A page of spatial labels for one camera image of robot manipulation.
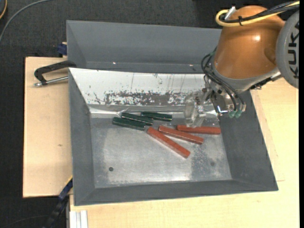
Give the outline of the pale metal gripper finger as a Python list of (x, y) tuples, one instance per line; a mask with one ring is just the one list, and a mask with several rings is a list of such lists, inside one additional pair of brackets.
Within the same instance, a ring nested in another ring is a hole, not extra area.
[(197, 105), (200, 105), (200, 99), (196, 93), (191, 93), (185, 98), (184, 116), (186, 125), (193, 125), (193, 113)]
[(200, 127), (206, 117), (205, 108), (202, 105), (195, 106), (193, 113), (193, 126)]

